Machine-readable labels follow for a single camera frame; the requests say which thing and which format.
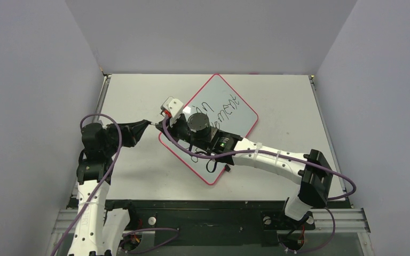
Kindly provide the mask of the red framed whiteboard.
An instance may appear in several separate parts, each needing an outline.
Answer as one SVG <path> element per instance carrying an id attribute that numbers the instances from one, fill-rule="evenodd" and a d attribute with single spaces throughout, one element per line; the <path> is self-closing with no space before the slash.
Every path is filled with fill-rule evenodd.
<path id="1" fill-rule="evenodd" d="M 212 75 L 185 103 L 183 113 L 186 118 L 194 113 L 207 114 L 212 127 L 242 137 L 246 137 L 258 122 L 255 110 L 218 74 Z M 163 134 L 159 134 L 159 142 L 208 185 L 214 185 L 225 171 L 225 164 L 218 163 L 216 170 L 210 173 L 214 167 L 212 163 L 184 153 Z"/>

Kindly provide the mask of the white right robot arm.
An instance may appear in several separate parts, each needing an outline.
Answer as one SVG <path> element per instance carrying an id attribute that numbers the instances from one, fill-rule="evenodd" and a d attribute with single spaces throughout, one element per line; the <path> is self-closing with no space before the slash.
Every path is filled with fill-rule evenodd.
<path id="1" fill-rule="evenodd" d="M 156 128 L 180 151 L 232 166 L 250 166 L 284 177 L 299 186 L 280 212 L 280 221 L 295 227 L 311 208 L 327 206 L 333 173 L 322 152 L 292 153 L 255 143 L 210 125 L 204 114 L 180 115 L 156 123 Z"/>

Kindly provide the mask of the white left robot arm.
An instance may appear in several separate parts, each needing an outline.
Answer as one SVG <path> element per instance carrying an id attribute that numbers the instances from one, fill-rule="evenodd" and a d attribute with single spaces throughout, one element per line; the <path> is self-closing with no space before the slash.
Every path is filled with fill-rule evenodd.
<path id="1" fill-rule="evenodd" d="M 125 205 L 106 214 L 111 175 L 122 147 L 134 147 L 150 121 L 90 123 L 81 128 L 82 159 L 77 168 L 78 213 L 68 255 L 116 255 L 124 229 L 132 229 L 138 214 Z"/>

